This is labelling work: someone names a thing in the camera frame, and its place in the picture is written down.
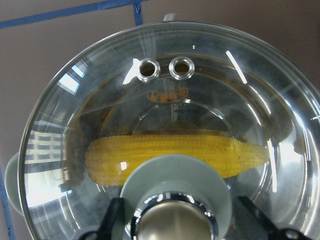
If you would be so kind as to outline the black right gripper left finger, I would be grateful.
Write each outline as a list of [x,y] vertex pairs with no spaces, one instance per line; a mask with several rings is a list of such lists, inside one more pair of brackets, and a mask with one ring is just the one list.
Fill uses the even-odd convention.
[[96,230],[80,235],[79,240],[122,240],[125,227],[124,198],[115,197],[110,201],[101,224]]

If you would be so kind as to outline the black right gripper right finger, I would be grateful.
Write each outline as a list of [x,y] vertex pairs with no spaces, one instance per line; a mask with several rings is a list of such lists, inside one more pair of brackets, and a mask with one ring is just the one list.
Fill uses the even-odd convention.
[[238,200],[253,216],[254,222],[262,227],[269,240],[310,240],[299,230],[287,227],[278,228],[247,196],[238,196]]

